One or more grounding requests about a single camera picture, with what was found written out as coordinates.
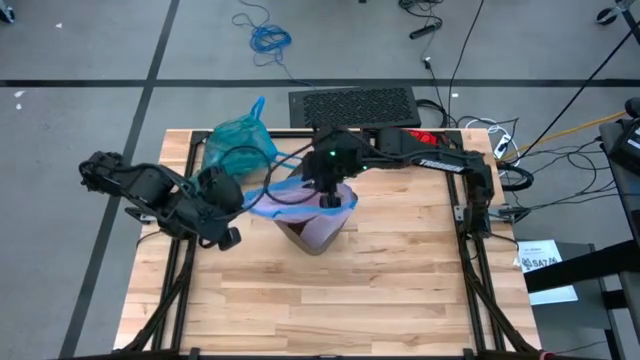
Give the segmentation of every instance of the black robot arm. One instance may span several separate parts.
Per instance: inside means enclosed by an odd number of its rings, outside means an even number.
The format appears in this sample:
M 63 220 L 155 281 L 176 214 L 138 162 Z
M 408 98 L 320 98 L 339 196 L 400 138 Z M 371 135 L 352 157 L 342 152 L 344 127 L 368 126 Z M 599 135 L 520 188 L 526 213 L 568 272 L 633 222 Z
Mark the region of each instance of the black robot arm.
M 200 236 L 227 250 L 240 242 L 236 228 L 228 228 L 241 210 L 240 186 L 221 168 L 210 167 L 197 176 L 197 185 L 173 170 L 154 164 L 125 165 L 117 153 L 96 152 L 79 166 L 89 191 L 124 197 L 135 207 L 126 212 L 141 220 L 153 216 L 169 236 Z
M 488 208 L 494 195 L 491 168 L 477 151 L 452 149 L 420 142 L 398 128 L 366 129 L 354 134 L 344 129 L 321 128 L 314 150 L 303 159 L 303 180 L 313 180 L 322 193 L 323 207 L 340 206 L 336 184 L 371 168 L 397 169 L 410 165 L 462 175 L 467 206 L 464 230 L 487 236 Z

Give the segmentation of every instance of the plastic bag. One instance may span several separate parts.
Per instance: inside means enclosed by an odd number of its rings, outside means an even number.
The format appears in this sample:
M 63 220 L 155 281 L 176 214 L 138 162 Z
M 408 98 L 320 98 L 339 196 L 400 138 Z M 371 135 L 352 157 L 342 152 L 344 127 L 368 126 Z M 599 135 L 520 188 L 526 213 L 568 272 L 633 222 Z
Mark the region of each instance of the plastic bag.
M 314 190 L 305 187 L 305 182 L 300 176 L 290 177 L 285 181 L 269 186 L 269 193 L 274 197 L 295 201 L 310 196 Z M 244 196 L 244 206 L 253 203 L 262 189 L 251 190 Z M 346 184 L 338 184 L 337 192 L 342 206 L 339 208 L 320 207 L 321 194 L 316 194 L 302 204 L 280 204 L 267 196 L 263 196 L 249 211 L 269 220 L 282 221 L 287 224 L 304 223 L 304 228 L 299 234 L 300 239 L 312 248 L 319 248 L 334 234 L 353 212 L 358 197 Z
M 260 121 L 264 102 L 264 97 L 261 96 L 249 114 L 216 126 L 205 144 L 203 169 L 212 165 L 222 165 L 227 174 L 240 179 L 268 167 L 275 160 L 278 150 Z M 252 149 L 233 150 L 225 156 L 231 149 L 247 145 L 264 151 L 269 163 L 265 162 L 260 153 Z

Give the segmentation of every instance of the teal plastic bag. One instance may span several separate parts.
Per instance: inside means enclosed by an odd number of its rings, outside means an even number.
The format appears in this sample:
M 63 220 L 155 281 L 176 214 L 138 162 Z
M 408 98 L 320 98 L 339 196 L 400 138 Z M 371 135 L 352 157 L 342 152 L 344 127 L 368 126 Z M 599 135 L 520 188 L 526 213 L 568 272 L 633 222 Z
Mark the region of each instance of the teal plastic bag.
M 260 121 L 264 102 L 264 97 L 261 96 L 249 114 L 216 126 L 205 144 L 203 169 L 220 165 L 227 174 L 241 179 L 252 172 L 267 168 L 275 160 L 278 150 Z M 269 163 L 265 162 L 264 156 L 252 149 L 233 150 L 225 156 L 236 146 L 254 146 L 262 150 L 267 155 Z

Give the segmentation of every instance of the white paper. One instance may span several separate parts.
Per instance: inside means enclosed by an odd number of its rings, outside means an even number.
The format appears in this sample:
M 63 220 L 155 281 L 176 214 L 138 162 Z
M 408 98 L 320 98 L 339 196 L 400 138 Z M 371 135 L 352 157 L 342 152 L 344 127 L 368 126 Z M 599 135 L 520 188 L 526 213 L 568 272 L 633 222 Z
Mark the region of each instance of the white paper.
M 518 256 L 523 273 L 562 262 L 556 242 L 553 240 L 522 241 L 518 244 L 520 245 Z M 578 301 L 578 295 L 573 286 L 569 285 L 529 294 L 529 301 L 531 305 L 554 304 Z

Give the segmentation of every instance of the wooden table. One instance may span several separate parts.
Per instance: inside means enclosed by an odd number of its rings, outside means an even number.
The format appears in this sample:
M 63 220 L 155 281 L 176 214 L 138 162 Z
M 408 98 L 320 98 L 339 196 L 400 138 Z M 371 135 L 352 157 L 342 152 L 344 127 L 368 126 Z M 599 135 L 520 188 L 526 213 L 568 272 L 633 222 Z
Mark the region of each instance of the wooden table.
M 167 131 L 161 164 L 184 173 L 191 131 Z M 492 204 L 503 203 L 487 132 L 461 131 L 465 149 L 488 154 Z M 292 152 L 309 140 L 275 142 L 280 151 Z M 274 180 L 287 172 L 278 170 Z M 307 255 L 274 223 L 251 214 L 232 223 L 242 234 L 240 245 L 227 252 L 198 248 L 181 352 L 199 347 L 203 354 L 459 356 L 463 348 L 474 348 L 445 174 L 413 167 L 370 170 L 347 183 L 359 203 L 320 256 Z M 492 225 L 494 233 L 513 237 L 510 226 Z M 143 235 L 156 230 L 145 226 Z M 159 234 L 138 248 L 115 348 L 131 341 L 157 306 L 169 243 Z M 497 238 L 485 244 L 499 306 L 539 348 L 524 278 L 513 265 L 514 244 Z M 482 305 L 481 315 L 491 349 Z

